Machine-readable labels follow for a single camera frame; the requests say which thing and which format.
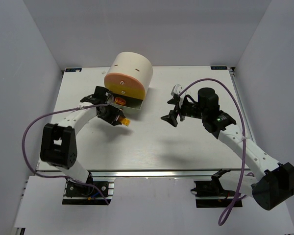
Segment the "yellow drawer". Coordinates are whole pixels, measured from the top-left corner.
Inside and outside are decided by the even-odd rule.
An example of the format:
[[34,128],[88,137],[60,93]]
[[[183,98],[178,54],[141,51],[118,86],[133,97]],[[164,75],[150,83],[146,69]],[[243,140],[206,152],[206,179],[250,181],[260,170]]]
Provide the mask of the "yellow drawer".
[[141,83],[125,82],[123,80],[117,82],[104,82],[105,87],[113,93],[122,94],[128,97],[144,100],[146,92]]

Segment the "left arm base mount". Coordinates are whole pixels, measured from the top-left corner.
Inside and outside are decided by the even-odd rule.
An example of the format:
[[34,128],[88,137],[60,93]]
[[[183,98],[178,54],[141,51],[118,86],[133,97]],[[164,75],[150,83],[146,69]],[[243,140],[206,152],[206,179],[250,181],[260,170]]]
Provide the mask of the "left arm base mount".
[[113,197],[115,178],[94,177],[97,187],[86,187],[67,181],[62,198],[63,205],[107,206]]

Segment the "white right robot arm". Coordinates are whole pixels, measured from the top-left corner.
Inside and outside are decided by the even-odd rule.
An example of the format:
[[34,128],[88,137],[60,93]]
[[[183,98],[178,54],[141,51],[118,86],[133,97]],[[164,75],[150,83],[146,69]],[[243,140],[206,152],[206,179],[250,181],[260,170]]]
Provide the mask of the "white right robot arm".
[[207,184],[192,189],[196,196],[224,196],[228,191],[235,191],[241,183],[240,193],[252,197],[261,208],[269,211],[294,195],[294,166],[280,163],[251,139],[245,138],[235,119],[220,109],[214,89],[198,90],[197,101],[182,92],[181,85],[173,87],[168,103],[173,104],[174,109],[161,120],[176,127],[177,118],[181,121],[186,117],[200,119],[205,130],[228,146],[252,172],[252,175],[244,175],[221,169]]

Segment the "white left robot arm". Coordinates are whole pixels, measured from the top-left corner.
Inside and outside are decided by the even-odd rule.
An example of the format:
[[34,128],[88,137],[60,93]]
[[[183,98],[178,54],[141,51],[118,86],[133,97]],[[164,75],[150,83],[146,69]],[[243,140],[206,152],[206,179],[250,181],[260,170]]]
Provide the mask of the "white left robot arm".
[[130,124],[123,111],[111,105],[112,92],[97,86],[93,94],[80,100],[89,107],[79,106],[58,123],[48,123],[43,128],[40,159],[59,169],[69,181],[91,184],[91,173],[77,160],[76,136],[92,119],[100,118],[112,126]]

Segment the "yellow lego brick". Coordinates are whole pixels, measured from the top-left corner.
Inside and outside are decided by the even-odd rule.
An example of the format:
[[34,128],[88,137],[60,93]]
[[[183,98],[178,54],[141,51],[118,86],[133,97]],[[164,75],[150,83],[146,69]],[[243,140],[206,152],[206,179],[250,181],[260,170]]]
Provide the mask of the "yellow lego brick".
[[124,126],[129,126],[130,123],[131,123],[131,121],[129,119],[127,119],[127,118],[122,118],[120,122]]

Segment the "orange oval lego piece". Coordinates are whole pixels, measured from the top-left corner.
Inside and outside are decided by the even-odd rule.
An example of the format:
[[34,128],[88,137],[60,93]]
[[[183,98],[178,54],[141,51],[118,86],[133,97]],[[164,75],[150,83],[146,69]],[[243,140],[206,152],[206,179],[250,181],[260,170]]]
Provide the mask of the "orange oval lego piece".
[[126,104],[126,100],[123,99],[122,97],[116,97],[114,99],[114,102],[115,102],[115,104],[118,104],[118,105],[125,105]]

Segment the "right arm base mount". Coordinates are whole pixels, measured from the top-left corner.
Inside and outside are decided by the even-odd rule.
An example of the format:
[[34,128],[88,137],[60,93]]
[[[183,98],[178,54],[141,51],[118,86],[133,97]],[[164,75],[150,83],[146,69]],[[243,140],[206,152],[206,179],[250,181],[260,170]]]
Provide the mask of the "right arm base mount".
[[225,190],[219,181],[224,174],[231,172],[221,169],[211,176],[210,180],[194,181],[194,188],[190,190],[196,198],[197,208],[226,208],[232,202],[235,190]]

